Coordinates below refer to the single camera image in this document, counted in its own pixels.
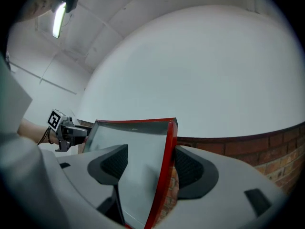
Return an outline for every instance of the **white wall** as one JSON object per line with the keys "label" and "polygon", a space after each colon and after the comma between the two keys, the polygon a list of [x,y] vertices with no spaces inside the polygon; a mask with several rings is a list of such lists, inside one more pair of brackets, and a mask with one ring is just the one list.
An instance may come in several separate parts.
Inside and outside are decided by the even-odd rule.
{"label": "white wall", "polygon": [[79,118],[177,117],[179,136],[230,137],[305,121],[304,54],[268,17],[229,6],[142,26],[95,70]]}
{"label": "white wall", "polygon": [[[8,52],[15,79],[33,99],[24,118],[47,127],[49,114],[55,108],[75,121],[90,74],[35,32],[33,21],[15,26],[10,33]],[[58,148],[50,144],[40,147],[52,151]],[[56,155],[74,153],[77,147]]]}

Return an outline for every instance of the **white ceiling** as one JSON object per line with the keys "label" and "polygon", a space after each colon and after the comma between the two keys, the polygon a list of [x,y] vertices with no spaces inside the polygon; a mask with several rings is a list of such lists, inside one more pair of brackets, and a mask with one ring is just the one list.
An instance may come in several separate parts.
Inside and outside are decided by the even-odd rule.
{"label": "white ceiling", "polygon": [[286,24],[270,0],[79,0],[66,14],[59,39],[52,37],[54,14],[35,20],[35,30],[89,72],[137,28],[164,14],[200,5],[233,5]]}

